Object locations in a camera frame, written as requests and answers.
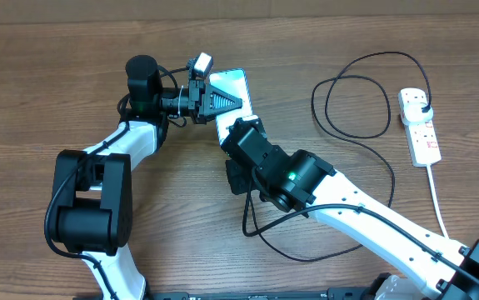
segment wood grain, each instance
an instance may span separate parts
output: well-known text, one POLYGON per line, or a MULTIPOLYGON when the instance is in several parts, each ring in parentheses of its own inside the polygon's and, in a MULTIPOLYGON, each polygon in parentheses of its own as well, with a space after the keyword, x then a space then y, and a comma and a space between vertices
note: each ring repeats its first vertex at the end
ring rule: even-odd
MULTIPOLYGON (((317 153, 386 202, 385 166, 367 150, 327 137, 309 108, 316 83, 354 58, 386 50, 414 55, 427 71, 443 156, 434 167, 442 214, 451 237, 472 245, 479 238, 479 15, 0 26, 0 298, 98 291, 83 263, 48 249, 42 221, 56 155, 97 143, 116 127, 130 57, 146 53, 178 68, 204 51, 216 69, 244 68, 273 143, 289 153, 317 153)), ((390 129, 366 141, 396 172, 393 208, 439 233, 426 171, 411 165, 397 114, 397 92, 424 88, 421 74, 404 57, 374 57, 349 73, 375 78, 393 101, 390 129)), ((320 111, 326 92, 318 90, 320 111)), ((370 134, 385 126, 386 105, 370 83, 343 81, 332 96, 330 114, 341 129, 370 134)), ((172 128, 163 148, 133 173, 130 248, 154 291, 322 290, 396 272, 366 249, 303 264, 243 237, 244 198, 229 191, 225 159, 214 125, 190 125, 172 128)), ((270 204, 257 207, 260 223, 282 215, 270 204)), ((274 228, 267 239, 299 257, 355 244, 308 219, 274 228)))
POLYGON ((479 13, 472 0, 0 0, 0 24, 479 13))

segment white connector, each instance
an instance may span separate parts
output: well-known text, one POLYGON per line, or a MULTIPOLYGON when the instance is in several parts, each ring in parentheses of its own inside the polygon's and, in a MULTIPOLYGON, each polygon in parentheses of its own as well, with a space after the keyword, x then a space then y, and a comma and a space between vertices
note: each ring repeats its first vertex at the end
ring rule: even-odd
POLYGON ((404 88, 398 93, 400 117, 404 123, 407 136, 407 146, 415 167, 426 167, 430 189, 432 191, 433 206, 436 210, 437 221, 442 234, 448 238, 447 230, 442 221, 439 203, 437 202, 436 188, 432 176, 432 164, 441 160, 437 135, 433 127, 433 109, 423 112, 427 105, 424 91, 418 88, 404 88))
POLYGON ((398 103, 400 104, 400 116, 404 125, 413 125, 433 118, 433 108, 427 112, 422 109, 428 105, 426 94, 418 88, 404 88, 398 93, 398 103))

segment black cable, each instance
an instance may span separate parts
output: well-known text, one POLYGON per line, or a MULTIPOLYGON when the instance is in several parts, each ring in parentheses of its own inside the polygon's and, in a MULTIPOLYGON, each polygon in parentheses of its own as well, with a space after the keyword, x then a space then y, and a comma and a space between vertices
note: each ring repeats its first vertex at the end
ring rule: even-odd
MULTIPOLYGON (((180 94, 180 91, 178 90, 178 83, 176 82, 176 78, 173 76, 174 73, 178 73, 178 72, 183 72, 183 71, 187 71, 189 70, 189 67, 180 67, 178 69, 174 69, 174 70, 171 70, 171 71, 168 71, 166 68, 162 67, 162 66, 157 66, 157 68, 163 72, 162 75, 160 75, 160 78, 163 78, 165 76, 169 76, 169 78, 171 78, 172 80, 172 83, 174 84, 174 94, 175 96, 174 97, 178 97, 179 94, 180 94)), ((176 120, 177 117, 169 117, 168 121, 178 127, 178 128, 184 128, 187 126, 187 119, 185 117, 181 117, 183 119, 183 123, 182 124, 178 124, 177 122, 174 122, 173 120, 176 120)))
MULTIPOLYGON (((120 112, 125 112, 126 111, 126 106, 127 106, 127 100, 129 99, 129 95, 124 96, 121 101, 117 104, 117 110, 120 112)), ((102 277, 102 280, 104 281, 104 285, 106 286, 107 291, 111 295, 111 299, 118 300, 117 294, 113 291, 112 285, 110 284, 109 280, 107 280, 107 275, 104 272, 104 269, 100 262, 95 259, 94 257, 84 255, 84 254, 77 254, 77 253, 69 253, 69 252, 64 252, 60 250, 59 248, 54 245, 52 238, 50 237, 50 232, 48 230, 48 224, 50 223, 50 218, 52 215, 52 207, 54 206, 54 203, 56 203, 57 199, 59 198, 59 195, 61 194, 62 190, 65 188, 67 185, 68 181, 77 174, 77 171, 93 156, 97 155, 100 153, 102 150, 108 148, 108 145, 111 145, 115 143, 116 141, 119 140, 119 138, 122 138, 128 131, 130 130, 130 124, 128 123, 128 120, 126 120, 126 127, 115 137, 111 138, 108 141, 104 141, 102 145, 95 150, 91 151, 90 153, 87 154, 87 156, 82 159, 80 162, 78 162, 77 166, 63 179, 62 184, 57 188, 57 191, 54 193, 54 196, 50 200, 50 203, 48 204, 47 207, 47 212, 45 213, 45 222, 43 224, 44 228, 44 235, 45 239, 47 240, 47 244, 50 247, 50 249, 56 253, 57 255, 63 256, 65 258, 76 258, 76 259, 83 259, 91 262, 93 264, 93 267, 98 269, 98 272, 100 273, 100 276, 102 277)))
MULTIPOLYGON (((398 52, 398 51, 385 51, 385 52, 377 52, 377 53, 373 53, 373 54, 368 54, 368 55, 365 55, 365 56, 362 56, 360 58, 356 58, 354 59, 353 61, 351 61, 349 64, 347 64, 346 67, 344 67, 340 72, 339 74, 336 76, 336 78, 333 80, 333 83, 332 83, 332 86, 330 87, 330 90, 328 91, 328 95, 327 95, 327 99, 330 97, 330 94, 332 94, 332 89, 333 87, 336 85, 336 82, 337 80, 339 80, 339 78, 342 77, 342 74, 344 74, 348 68, 353 65, 354 63, 356 62, 359 62, 361 61, 362 59, 365 59, 365 58, 370 58, 370 57, 373 57, 373 56, 377 56, 377 55, 385 55, 385 54, 396 54, 396 55, 402 55, 402 56, 405 56, 409 59, 411 59, 418 67, 419 69, 421 70, 421 73, 422 73, 422 76, 424 77, 424 80, 426 81, 426 86, 427 86, 427 89, 428 89, 428 105, 426 105, 425 107, 422 108, 422 112, 426 113, 430 110, 430 107, 432 106, 432 90, 430 89, 430 82, 428 81, 428 76, 426 75, 426 72, 424 72, 424 68, 422 67, 422 65, 411 55, 407 54, 407 53, 404 53, 404 52, 398 52)), ((327 100, 327 103, 326 103, 326 106, 324 108, 325 112, 327 111, 327 107, 328 107, 328 100, 327 100)), ((331 122, 330 122, 330 125, 336 129, 336 131, 338 131, 340 134, 342 135, 346 135, 344 132, 341 132, 339 131, 339 129, 337 129, 331 122)))
MULTIPOLYGON (((340 77, 340 79, 347 79, 347 78, 356 78, 356 79, 364 79, 364 80, 367 80, 367 81, 370 81, 374 84, 376 84, 380 90, 382 90, 382 93, 383 93, 383 97, 385 98, 386 100, 386 105, 387 105, 387 123, 386 123, 386 126, 383 128, 383 130, 378 133, 378 134, 375 134, 375 135, 372 135, 372 136, 365 136, 365 137, 362 137, 362 136, 357 136, 357 135, 350 135, 348 133, 345 132, 345 135, 347 136, 352 136, 353 138, 378 138, 380 137, 382 134, 384 134, 387 129, 389 128, 390 124, 391 124, 391 105, 389 103, 389 97, 387 96, 387 92, 385 91, 385 89, 383 88, 383 86, 377 82, 376 80, 370 78, 370 77, 366 77, 366 76, 361 76, 361 75, 346 75, 346 76, 342 76, 340 77)), ((327 79, 327 80, 323 80, 321 82, 319 82, 314 88, 313 88, 313 92, 312 92, 312 114, 313 114, 313 117, 315 118, 315 120, 317 121, 317 124, 321 127, 321 129, 327 133, 328 135, 330 135, 331 137, 334 137, 334 138, 337 138, 337 139, 340 139, 342 141, 345 141, 345 142, 349 142, 349 143, 353 143, 353 144, 356 144, 358 146, 361 146, 369 151, 371 151, 372 153, 374 153, 377 157, 379 157, 387 166, 387 168, 389 169, 389 173, 391 174, 391 194, 389 196, 389 201, 387 203, 387 206, 388 207, 391 207, 392 205, 392 201, 393 201, 393 198, 394 198, 394 195, 395 195, 395 182, 396 182, 396 177, 395 177, 395 173, 391 167, 391 165, 389 164, 389 162, 387 162, 387 160, 382 156, 380 155, 380 153, 378 153, 377 151, 375 151, 374 149, 372 149, 371 147, 368 147, 367 145, 363 144, 363 143, 360 143, 360 142, 356 142, 356 141, 352 141, 351 139, 347 139, 347 138, 344 138, 344 137, 338 137, 337 135, 331 133, 331 132, 328 132, 322 125, 321 123, 319 122, 318 118, 317 118, 317 114, 316 114, 316 111, 315 111, 315 106, 314 106, 314 99, 315 99, 315 91, 318 89, 318 87, 320 87, 322 84, 324 83, 329 83, 330 81, 334 81, 336 80, 336 77, 335 78, 330 78, 330 79, 327 79)), ((328 114, 326 113, 326 117, 327 117, 327 120, 330 124, 332 124, 329 120, 330 120, 330 117, 328 116, 328 114)), ((252 175, 252 180, 254 180, 254 183, 256 184, 256 186, 260 185, 259 181, 256 182, 256 177, 255 177, 255 173, 254 175, 252 175)), ((254 214, 252 214, 252 220, 255 222, 255 216, 254 214)), ((322 257, 315 257, 315 258, 308 258, 308 259, 304 259, 304 258, 294 258, 288 254, 285 254, 284 252, 282 252, 281 250, 278 250, 277 248, 275 248, 273 245, 271 245, 264 237, 260 237, 263 242, 268 245, 268 247, 270 247, 272 250, 276 251, 277 253, 281 254, 283 257, 285 258, 289 258, 291 260, 294 260, 294 261, 297 261, 297 262, 302 262, 302 263, 313 263, 313 262, 318 262, 318 261, 321 261, 323 259, 327 259, 327 258, 334 258, 336 256, 339 256, 339 255, 342 255, 342 254, 345 254, 345 253, 349 253, 349 252, 352 252, 352 251, 355 251, 359 248, 362 247, 362 245, 357 245, 355 247, 351 247, 351 248, 348 248, 346 250, 343 250, 343 251, 340 251, 340 252, 335 252, 335 253, 330 253, 330 254, 327 254, 327 255, 324 255, 322 257)))
POLYGON ((260 235, 261 233, 264 233, 265 231, 267 231, 268 229, 271 229, 271 228, 274 228, 275 226, 281 224, 281 223, 284 223, 285 221, 291 219, 291 218, 294 218, 294 217, 298 217, 298 216, 301 216, 303 213, 309 213, 309 212, 313 212, 313 211, 316 211, 316 210, 320 210, 320 209, 350 209, 358 214, 360 213, 365 213, 366 215, 369 215, 383 223, 385 223, 387 226, 393 228, 395 231, 397 231, 398 233, 400 233, 403 237, 409 239, 412 243, 415 243, 420 249, 422 249, 422 251, 425 251, 429 254, 432 255, 432 257, 434 259, 436 259, 437 261, 441 262, 441 263, 444 263, 446 264, 449 268, 453 269, 454 271, 456 271, 457 273, 461 274, 463 277, 473 281, 475 284, 479 285, 479 279, 472 276, 470 273, 468 273, 467 271, 461 269, 459 266, 457 266, 455 263, 447 260, 446 258, 444 258, 439 252, 435 252, 433 251, 431 248, 429 248, 425 243, 419 241, 416 237, 413 237, 409 232, 405 231, 404 229, 400 228, 398 225, 396 225, 394 222, 391 222, 389 221, 387 218, 383 217, 382 215, 380 215, 379 213, 376 213, 376 212, 373 212, 372 210, 369 210, 369 209, 366 209, 364 207, 359 207, 359 206, 356 206, 356 205, 349 205, 349 204, 322 204, 322 205, 316 205, 316 206, 313 206, 313 207, 307 207, 307 208, 304 208, 300 211, 297 211, 297 212, 292 212, 292 213, 289 213, 283 217, 280 217, 278 218, 278 220, 276 221, 273 221, 273 222, 270 222, 268 223, 267 225, 263 226, 261 229, 256 229, 256 231, 254 232, 244 232, 246 236, 248 237, 254 237, 256 235, 260 235))
MULTIPOLYGON (((352 141, 350 139, 347 139, 347 138, 344 138, 344 137, 338 137, 337 135, 331 133, 331 132, 328 132, 320 123, 318 117, 317 117, 317 113, 315 111, 315 105, 314 105, 314 100, 315 100, 315 91, 317 90, 317 88, 319 86, 321 86, 322 84, 324 83, 329 83, 329 82, 333 82, 332 85, 330 86, 330 90, 328 91, 328 94, 327 94, 327 98, 326 98, 326 102, 325 102, 325 105, 324 105, 324 115, 326 117, 326 120, 328 121, 328 123, 330 124, 330 126, 335 130, 337 131, 338 133, 346 136, 346 137, 349 137, 349 138, 362 138, 362 139, 368 139, 368 138, 378 138, 380 137, 381 135, 383 135, 387 129, 389 128, 389 125, 391 124, 391 105, 389 103, 389 98, 387 96, 387 93, 385 91, 385 89, 382 87, 382 85, 375 81, 374 79, 370 78, 370 77, 366 77, 366 76, 360 76, 360 75, 346 75, 346 76, 343 76, 343 74, 348 70, 348 68, 362 60, 362 59, 365 59, 365 58, 369 58, 369 57, 373 57, 373 56, 377 56, 377 55, 384 55, 384 54, 398 54, 398 55, 402 55, 402 56, 405 56, 407 58, 410 58, 418 67, 419 69, 421 70, 421 73, 422 73, 422 76, 424 77, 425 81, 426 81, 426 85, 427 85, 427 89, 428 89, 428 105, 426 107, 424 107, 422 109, 423 112, 427 112, 429 109, 430 109, 430 106, 432 105, 432 90, 430 89, 430 83, 428 81, 428 77, 426 75, 426 73, 424 72, 424 68, 422 67, 422 65, 414 58, 412 57, 411 55, 407 54, 407 53, 404 53, 404 52, 377 52, 377 53, 373 53, 373 54, 368 54, 366 56, 363 56, 363 57, 360 57, 360 58, 357 58, 355 60, 353 60, 352 62, 350 62, 349 64, 347 64, 340 72, 339 74, 335 77, 335 78, 331 78, 331 79, 327 79, 327 80, 324 80, 324 81, 321 81, 320 83, 318 83, 314 88, 313 88, 313 91, 312 91, 312 115, 313 117, 315 118, 315 121, 317 122, 317 124, 319 125, 319 127, 328 135, 330 135, 331 137, 334 137, 334 138, 337 138, 337 139, 340 139, 342 141, 345 141, 345 142, 349 142, 349 143, 353 143, 353 144, 356 144, 358 146, 361 146, 369 151, 371 151, 372 153, 374 153, 377 157, 379 157, 387 166, 387 168, 389 169, 389 172, 391 174, 391 179, 392 179, 392 182, 391 182, 391 195, 389 197, 389 202, 387 204, 388 207, 391 207, 392 205, 392 201, 393 201, 393 197, 394 197, 394 194, 395 194, 395 173, 394 171, 392 170, 392 167, 391 165, 389 164, 389 162, 387 162, 387 160, 382 156, 380 155, 380 153, 376 152, 374 149, 368 147, 367 145, 365 144, 362 144, 362 143, 359 143, 359 142, 356 142, 356 141, 352 141), (383 130, 381 132, 379 132, 378 134, 373 134, 371 136, 358 136, 358 135, 354 135, 354 134, 350 134, 350 133, 347 133, 347 132, 343 132, 341 129, 337 128, 332 120, 330 120, 330 117, 328 116, 328 101, 330 99, 330 95, 332 94, 332 89, 333 87, 335 86, 337 80, 339 79, 346 79, 346 78, 357 78, 357 79, 364 79, 364 80, 368 80, 372 83, 375 83, 381 90, 382 90, 382 93, 383 93, 383 97, 386 99, 386 105, 387 105, 387 123, 386 123, 386 126, 383 128, 383 130)), ((252 170, 252 180, 254 181, 254 183, 256 184, 256 186, 259 187, 261 186, 261 184, 259 183, 259 181, 257 180, 256 178, 256 174, 255 174, 255 171, 254 169, 252 170)), ((262 194, 266 194, 267 195, 267 191, 264 189, 264 191, 260 192, 260 196, 262 194)), ((252 195, 249 193, 247 195, 247 203, 246 203, 246 207, 248 209, 248 202, 251 203, 251 207, 253 208, 253 202, 252 202, 252 195)), ((252 211, 252 220, 254 221, 254 225, 256 226, 256 217, 255 217, 255 214, 254 212, 252 211)), ((245 215, 243 214, 243 221, 246 222, 246 217, 245 215)), ((358 248, 361 248, 362 245, 358 245, 358 246, 355 246, 355 247, 352 247, 352 248, 349 248, 347 250, 344 250, 344 251, 341 251, 341 252, 336 252, 336 253, 331 253, 331 254, 327 254, 323 257, 317 257, 317 258, 311 258, 311 259, 301 259, 301 258, 294 258, 294 257, 291 257, 287 254, 285 254, 284 252, 278 250, 277 248, 275 248, 273 245, 271 245, 264 237, 260 236, 260 238, 263 240, 263 242, 268 245, 268 247, 270 247, 272 250, 276 251, 277 253, 283 255, 283 257, 285 258, 289 258, 291 260, 294 260, 294 261, 298 261, 298 262, 305 262, 305 263, 312 263, 312 262, 318 262, 322 259, 326 259, 326 258, 333 258, 337 255, 341 255, 341 254, 344 254, 344 253, 349 253, 351 251, 354 251, 354 250, 357 250, 358 248)))
POLYGON ((178 127, 178 128, 184 128, 184 127, 186 127, 186 125, 187 125, 187 119, 186 119, 185 117, 180 117, 180 118, 183 119, 183 123, 182 123, 182 124, 178 124, 177 122, 174 122, 174 121, 173 121, 173 120, 179 119, 179 117, 169 117, 168 121, 169 121, 172 125, 174 125, 174 126, 176 126, 176 127, 178 127))
MULTIPOLYGON (((174 70, 169 71, 169 73, 174 74, 174 73, 183 72, 183 71, 187 71, 187 70, 189 70, 189 67, 180 67, 178 69, 174 69, 174 70)), ((162 74, 162 75, 160 75, 160 78, 165 77, 165 76, 168 76, 168 74, 162 74)))
POLYGON ((172 75, 173 73, 178 73, 178 72, 181 72, 181 71, 187 71, 189 68, 187 67, 181 67, 181 68, 178 68, 178 69, 174 69, 172 71, 168 71, 166 68, 162 67, 162 66, 157 66, 157 69, 160 70, 161 72, 163 72, 162 75, 160 75, 159 77, 160 78, 163 78, 165 76, 169 76, 169 78, 171 78, 172 80, 172 83, 174 84, 174 97, 178 97, 178 94, 180 92, 180 90, 178 89, 178 83, 176 82, 176 78, 172 75))
MULTIPOLYGON (((254 208, 254 202, 252 201, 252 195, 251 195, 251 192, 248 192, 247 193, 247 203, 245 204, 246 205, 246 214, 248 212, 248 203, 250 203, 250 209, 252 210, 252 220, 254 221, 254 227, 256 228, 256 230, 258 231, 259 230, 259 227, 257 226, 257 221, 256 221, 256 209, 254 208)), ((243 234, 246 235, 247 233, 247 219, 246 218, 243 218, 243 234)), ((314 263, 314 262, 318 262, 318 261, 321 261, 323 259, 327 259, 327 258, 333 258, 333 257, 336 257, 338 255, 342 255, 342 254, 345 254, 345 253, 349 253, 351 251, 354 251, 358 248, 360 248, 362 245, 358 245, 358 246, 355 246, 355 247, 352 247, 350 249, 347 249, 347 250, 343 250, 343 251, 340 251, 340 252, 335 252, 335 253, 331 253, 331 254, 328 254, 328 255, 325 255, 325 256, 322 256, 322 257, 317 257, 317 258, 309 258, 309 259, 304 259, 304 258, 294 258, 290 255, 287 255, 285 254, 284 252, 280 251, 279 249, 277 249, 276 247, 274 247, 273 245, 271 245, 268 240, 266 240, 263 235, 261 233, 258 234, 258 236, 260 237, 260 239, 266 244, 268 245, 268 247, 270 247, 272 250, 276 251, 277 253, 279 253, 280 255, 282 255, 283 257, 285 258, 289 258, 293 261, 296 261, 296 262, 300 262, 300 263, 314 263)))

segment plug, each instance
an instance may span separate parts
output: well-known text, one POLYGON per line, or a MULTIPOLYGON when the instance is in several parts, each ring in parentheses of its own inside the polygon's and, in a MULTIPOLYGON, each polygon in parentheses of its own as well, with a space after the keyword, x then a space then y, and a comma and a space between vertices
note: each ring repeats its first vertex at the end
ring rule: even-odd
POLYGON ((421 89, 414 87, 402 89, 398 93, 398 102, 400 104, 400 117, 406 126, 428 122, 433 118, 432 107, 427 112, 422 111, 428 105, 428 101, 426 93, 421 89))

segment rectangular plate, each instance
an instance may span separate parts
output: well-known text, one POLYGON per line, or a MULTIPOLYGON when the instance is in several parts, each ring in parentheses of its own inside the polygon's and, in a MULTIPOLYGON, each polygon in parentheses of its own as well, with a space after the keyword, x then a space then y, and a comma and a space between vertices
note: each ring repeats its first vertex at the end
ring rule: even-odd
POLYGON ((215 72, 209 76, 209 82, 215 88, 242 99, 242 107, 240 109, 234 109, 231 112, 226 112, 215 118, 219 145, 222 145, 222 142, 224 142, 228 134, 230 134, 227 128, 233 125, 238 118, 252 115, 247 75, 245 74, 245 70, 240 68, 215 72))
POLYGON ((154 300, 360 300, 366 287, 331 287, 319 292, 155 293, 154 300))

